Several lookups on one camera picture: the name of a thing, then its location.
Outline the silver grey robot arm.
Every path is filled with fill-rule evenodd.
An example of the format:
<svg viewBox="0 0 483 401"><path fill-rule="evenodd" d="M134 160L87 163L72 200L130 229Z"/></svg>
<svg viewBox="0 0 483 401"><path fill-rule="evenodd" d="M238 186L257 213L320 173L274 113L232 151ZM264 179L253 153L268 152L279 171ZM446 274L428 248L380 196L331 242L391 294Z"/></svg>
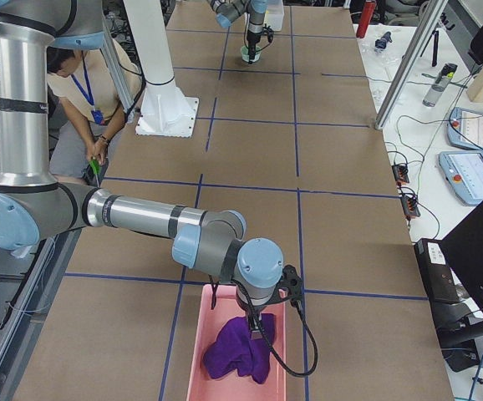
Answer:
<svg viewBox="0 0 483 401"><path fill-rule="evenodd" d="M216 15L216 21L222 28L229 28L238 18L247 14L246 45L247 63L257 61L257 45L265 32L265 13L267 1L257 0L210 0L209 5Z"/></svg>
<svg viewBox="0 0 483 401"><path fill-rule="evenodd" d="M236 286L250 333L279 303L284 261L271 240L244 240L235 211L212 212L62 184L48 168L46 50L100 49L124 104L125 82L98 1L0 1L0 247L15 250L84 226L170 238L180 264Z"/></svg>

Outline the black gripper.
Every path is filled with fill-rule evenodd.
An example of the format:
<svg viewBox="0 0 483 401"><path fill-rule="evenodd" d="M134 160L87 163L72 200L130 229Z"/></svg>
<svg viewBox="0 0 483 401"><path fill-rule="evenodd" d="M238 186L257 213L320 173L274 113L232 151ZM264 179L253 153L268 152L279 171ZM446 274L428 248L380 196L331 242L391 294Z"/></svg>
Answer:
<svg viewBox="0 0 483 401"><path fill-rule="evenodd" d="M248 63L252 64L255 59L257 44L259 43L259 33L254 33L253 31L248 30L246 38L247 38L247 47L248 47Z"/></svg>
<svg viewBox="0 0 483 401"><path fill-rule="evenodd" d="M258 340L262 339L262 331L264 328L262 312L265 307L261 306L248 306L246 310L247 324L250 329L250 339Z"/></svg>

